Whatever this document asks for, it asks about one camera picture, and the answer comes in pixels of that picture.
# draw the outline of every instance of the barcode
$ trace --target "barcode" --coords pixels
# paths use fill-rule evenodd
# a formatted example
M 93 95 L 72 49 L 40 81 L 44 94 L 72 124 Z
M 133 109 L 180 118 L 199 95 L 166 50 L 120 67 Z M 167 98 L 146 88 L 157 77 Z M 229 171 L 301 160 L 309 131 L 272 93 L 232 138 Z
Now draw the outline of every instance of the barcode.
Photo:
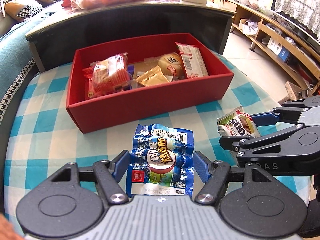
M 156 136 L 157 137 L 165 137 L 165 138 L 173 138 L 177 139 L 179 141 L 184 142 L 186 139 L 184 138 L 184 134 L 175 133 L 172 134 L 170 132 L 164 131 L 164 130 L 156 130 Z
M 184 64 L 185 64 L 186 68 L 187 68 L 188 70 L 192 70 L 192 66 L 191 66 L 189 57 L 188 57 L 188 56 L 185 56 L 185 55 L 182 55 L 182 56 L 183 56 L 183 62 L 184 62 Z

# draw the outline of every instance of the red box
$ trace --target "red box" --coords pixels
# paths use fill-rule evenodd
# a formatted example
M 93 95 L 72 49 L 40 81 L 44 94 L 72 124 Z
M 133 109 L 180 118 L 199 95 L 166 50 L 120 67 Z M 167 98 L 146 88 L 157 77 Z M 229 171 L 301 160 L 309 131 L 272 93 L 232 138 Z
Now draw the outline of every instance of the red box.
M 199 47 L 209 76 L 118 92 L 84 100 L 82 69 L 94 61 L 127 52 L 128 64 L 177 52 L 175 42 Z M 66 109 L 83 133 L 221 99 L 233 73 L 190 33 L 170 33 L 110 41 L 76 50 Z

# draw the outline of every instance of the wooden cabinet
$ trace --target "wooden cabinet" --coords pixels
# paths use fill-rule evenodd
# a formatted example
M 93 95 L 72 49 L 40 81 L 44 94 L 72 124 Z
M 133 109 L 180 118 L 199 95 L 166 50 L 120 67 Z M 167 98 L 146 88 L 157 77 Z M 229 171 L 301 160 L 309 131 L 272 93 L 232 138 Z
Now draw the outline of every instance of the wooden cabinet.
M 275 41 L 282 44 L 293 56 L 295 56 L 306 68 L 306 70 L 313 76 L 314 80 L 320 79 L 320 55 L 311 48 L 308 44 L 306 44 L 300 37 L 298 37 L 295 33 L 291 32 L 290 30 L 286 29 L 276 20 L 271 19 L 270 17 L 262 14 L 259 11 L 256 11 L 252 8 L 244 6 L 238 2 L 232 0 L 215 0 L 215 2 L 220 3 L 221 6 L 228 5 L 228 9 L 234 8 L 234 11 L 237 13 L 233 17 L 233 24 L 231 31 L 234 28 L 242 30 L 239 28 L 239 23 L 241 19 L 249 19 L 252 15 L 255 15 L 258 22 L 258 31 L 256 35 L 248 35 L 248 38 L 252 41 L 250 49 L 254 51 L 255 46 L 261 48 L 270 58 L 272 58 L 281 68 L 283 68 L 292 78 L 293 80 L 301 87 L 302 89 L 308 89 L 308 86 L 304 79 L 295 71 L 292 67 L 290 67 L 287 63 L 282 61 L 280 57 L 278 57 L 273 51 L 271 51 L 266 45 L 262 43 L 262 39 L 265 38 L 267 35 L 273 38 Z M 299 47 L 303 48 L 307 51 L 315 61 L 311 60 L 310 57 L 306 56 L 305 53 L 298 49 L 296 46 L 289 43 L 285 38 L 281 35 L 277 34 L 270 28 L 266 26 L 266 24 L 271 23 L 273 26 L 277 27 L 285 34 L 285 36 L 292 38 Z M 316 86 L 310 91 L 310 94 L 314 94 L 317 92 L 317 87 L 319 86 L 319 82 Z

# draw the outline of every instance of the wafer snack package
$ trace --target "wafer snack package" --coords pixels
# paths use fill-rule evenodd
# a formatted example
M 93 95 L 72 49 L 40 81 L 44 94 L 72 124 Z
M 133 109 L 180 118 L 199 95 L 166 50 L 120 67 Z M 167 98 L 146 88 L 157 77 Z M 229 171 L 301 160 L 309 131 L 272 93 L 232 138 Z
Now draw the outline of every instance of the wafer snack package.
M 217 120 L 218 132 L 221 136 L 245 136 L 260 137 L 257 126 L 249 114 L 243 112 L 242 106 Z

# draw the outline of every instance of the wooden tv stand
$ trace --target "wooden tv stand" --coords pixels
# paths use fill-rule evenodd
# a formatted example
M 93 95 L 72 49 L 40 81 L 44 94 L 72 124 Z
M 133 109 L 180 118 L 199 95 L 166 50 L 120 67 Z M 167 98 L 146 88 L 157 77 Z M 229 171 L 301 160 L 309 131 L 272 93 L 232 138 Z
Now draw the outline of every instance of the wooden tv stand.
M 287 63 L 283 62 L 275 53 L 273 53 L 266 45 L 262 44 L 262 39 L 266 37 L 266 35 L 271 36 L 275 41 L 281 43 L 287 50 L 290 51 L 298 60 L 302 62 L 302 64 L 314 75 L 314 77 L 319 80 L 320 77 L 320 69 L 319 67 L 315 66 L 308 57 L 306 57 L 301 51 L 299 51 L 296 47 L 290 44 L 287 40 L 281 37 L 279 34 L 271 30 L 270 28 L 266 27 L 266 24 L 271 23 L 275 27 L 279 28 L 286 36 L 291 37 L 297 44 L 301 45 L 306 51 L 308 51 L 315 59 L 316 63 L 320 66 L 320 55 L 311 48 L 308 44 L 306 44 L 299 36 L 295 33 L 292 33 L 290 30 L 286 29 L 276 20 L 271 19 L 270 17 L 264 15 L 263 13 L 256 11 L 252 8 L 249 8 L 245 5 L 242 5 L 233 0 L 215 0 L 215 3 L 220 3 L 221 6 L 224 8 L 228 8 L 229 10 L 236 11 L 236 15 L 233 17 L 233 23 L 231 27 L 231 32 L 233 32 L 234 28 L 239 29 L 240 19 L 249 19 L 252 14 L 256 15 L 260 21 L 258 22 L 258 32 L 256 35 L 247 35 L 247 37 L 252 41 L 250 46 L 250 50 L 254 51 L 255 47 L 258 46 L 261 48 L 269 57 L 271 57 L 280 67 L 282 67 L 292 78 L 293 80 L 302 88 L 307 89 L 307 85 L 303 78 L 292 70 L 292 68 L 287 65 Z M 311 90 L 310 95 L 313 95 L 317 92 L 318 84 Z

